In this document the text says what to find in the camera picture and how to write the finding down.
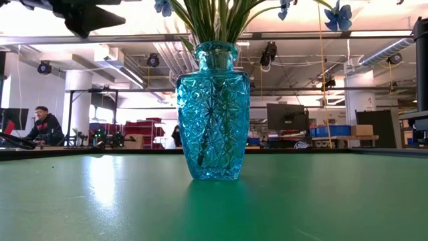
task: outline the wall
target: wall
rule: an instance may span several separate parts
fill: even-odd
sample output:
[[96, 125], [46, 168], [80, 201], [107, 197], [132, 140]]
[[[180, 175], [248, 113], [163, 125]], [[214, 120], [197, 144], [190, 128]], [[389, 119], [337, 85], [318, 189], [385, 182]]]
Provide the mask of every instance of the wall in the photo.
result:
[[36, 106], [46, 106], [58, 121], [62, 122], [64, 107], [65, 80], [54, 75], [41, 75], [37, 69], [26, 63], [19, 62], [17, 71], [17, 54], [7, 53], [5, 75], [6, 87], [9, 91], [4, 96], [2, 108], [20, 108], [19, 79], [21, 79], [22, 108], [28, 108], [29, 114], [24, 131], [18, 131], [21, 136], [27, 135], [33, 127], [33, 111]]

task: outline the fluorescent light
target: fluorescent light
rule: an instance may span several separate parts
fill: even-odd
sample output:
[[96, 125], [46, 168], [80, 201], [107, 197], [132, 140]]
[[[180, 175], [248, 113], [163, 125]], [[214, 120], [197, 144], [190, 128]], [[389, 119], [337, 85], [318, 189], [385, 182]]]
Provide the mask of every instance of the fluorescent light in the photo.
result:
[[241, 46], [241, 47], [243, 47], [243, 46], [245, 46], [245, 47], [249, 47], [249, 42], [237, 42], [236, 43], [238, 46]]
[[351, 37], [375, 37], [375, 36], [405, 36], [411, 35], [411, 30], [405, 31], [353, 31]]

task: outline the white column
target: white column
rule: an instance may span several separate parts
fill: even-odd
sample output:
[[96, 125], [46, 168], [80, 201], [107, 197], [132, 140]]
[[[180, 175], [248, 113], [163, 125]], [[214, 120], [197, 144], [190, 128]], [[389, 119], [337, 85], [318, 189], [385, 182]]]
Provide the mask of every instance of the white column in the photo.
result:
[[[92, 87], [92, 73], [78, 70], [67, 71], [66, 90], [87, 90]], [[89, 133], [89, 106], [91, 105], [91, 94], [76, 92], [73, 94], [72, 121], [70, 135], [75, 135], [73, 128], [78, 129], [85, 135]], [[70, 93], [64, 96], [64, 115], [62, 121], [62, 130], [67, 134], [68, 113], [70, 106]]]
[[[369, 87], [374, 86], [373, 71], [364, 74], [347, 74], [344, 81], [345, 87]], [[376, 98], [373, 90], [347, 90], [345, 91], [346, 123], [356, 125], [355, 111], [375, 111]], [[359, 147], [359, 141], [351, 141], [350, 147]]]

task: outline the ceiling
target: ceiling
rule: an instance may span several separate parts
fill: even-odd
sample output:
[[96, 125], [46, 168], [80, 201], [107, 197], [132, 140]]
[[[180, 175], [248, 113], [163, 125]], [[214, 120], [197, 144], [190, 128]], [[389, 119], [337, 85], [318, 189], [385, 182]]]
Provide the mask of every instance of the ceiling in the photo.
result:
[[[276, 6], [278, 1], [266, 1], [259, 8]], [[385, 0], [348, 0], [341, 1], [341, 5], [352, 6], [352, 28], [351, 30], [410, 30], [418, 16], [428, 17], [428, 3], [426, 0], [405, 0], [402, 5], [395, 1]], [[154, 1], [131, 1], [123, 2], [119, 6], [103, 6], [108, 11], [126, 18], [124, 25], [109, 27], [93, 31], [92, 35], [140, 35], [154, 33], [185, 33], [186, 29], [181, 20], [173, 14], [170, 18], [163, 18], [156, 14], [153, 9]], [[280, 21], [275, 10], [258, 16], [247, 28], [247, 32], [291, 32], [291, 31], [319, 31], [318, 8], [313, 1], [299, 2], [290, 8], [285, 21]], [[327, 31], [322, 24], [322, 31]], [[12, 2], [0, 8], [0, 37], [1, 36], [67, 36], [72, 35], [64, 26], [63, 19], [54, 17], [50, 12], [36, 9], [26, 10], [20, 3]], [[357, 66], [358, 60], [370, 56], [383, 48], [396, 42], [398, 39], [324, 39], [322, 44], [318, 39], [287, 39], [275, 40], [278, 47], [278, 56], [271, 65], [269, 72], [262, 72], [259, 67], [259, 59], [268, 39], [251, 40], [249, 46], [241, 46], [239, 59], [236, 66], [240, 70], [248, 72], [253, 78], [256, 87], [311, 87], [319, 86], [316, 77], [322, 73], [321, 46], [326, 56], [325, 68], [347, 63], [348, 51], [352, 64]], [[94, 68], [102, 67], [94, 61], [94, 56], [99, 44], [61, 44], [61, 45], [35, 45], [29, 46], [33, 50], [27, 57], [34, 61], [40, 60], [42, 56], [58, 56], [59, 53], [74, 54], [91, 63]], [[183, 45], [175, 43], [115, 43], [108, 44], [109, 48], [118, 48], [126, 56], [132, 59], [139, 68], [139, 76], [150, 88], [173, 88], [174, 82], [169, 80], [170, 71], [173, 77], [185, 72], [195, 71], [192, 67], [192, 59], [183, 51]], [[378, 86], [388, 86], [391, 81], [397, 82], [399, 86], [414, 86], [416, 76], [415, 46], [411, 46], [401, 52], [403, 63], [392, 69], [392, 75], [387, 68], [387, 63], [376, 64], [374, 70], [374, 81]], [[160, 66], [151, 68], [146, 66], [146, 59], [150, 53], [160, 55]], [[76, 63], [76, 61], [61, 60], [53, 62], [53, 65], [63, 70], [82, 69], [88, 66]], [[337, 79], [343, 79], [342, 64], [334, 69]], [[99, 85], [109, 84], [115, 88], [130, 88], [130, 80], [115, 69], [101, 70], [113, 77], [114, 81], [107, 80], [103, 75], [96, 74], [94, 82]], [[121, 98], [152, 98], [147, 93], [121, 94]], [[173, 94], [165, 93], [169, 100], [174, 101]], [[261, 92], [252, 93], [261, 96]], [[277, 96], [293, 96], [294, 92], [269, 92]], [[315, 95], [318, 99], [321, 92], [299, 91], [299, 95]], [[415, 99], [414, 91], [402, 91], [395, 94], [402, 103], [409, 104]], [[378, 91], [377, 96], [384, 98], [389, 91]]]

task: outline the green table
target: green table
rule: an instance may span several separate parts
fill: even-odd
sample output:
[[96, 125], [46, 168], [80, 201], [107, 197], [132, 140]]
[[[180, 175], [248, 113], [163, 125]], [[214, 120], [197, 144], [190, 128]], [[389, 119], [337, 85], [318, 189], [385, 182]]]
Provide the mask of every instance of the green table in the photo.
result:
[[0, 240], [428, 240], [428, 160], [246, 155], [224, 182], [183, 155], [4, 161]]

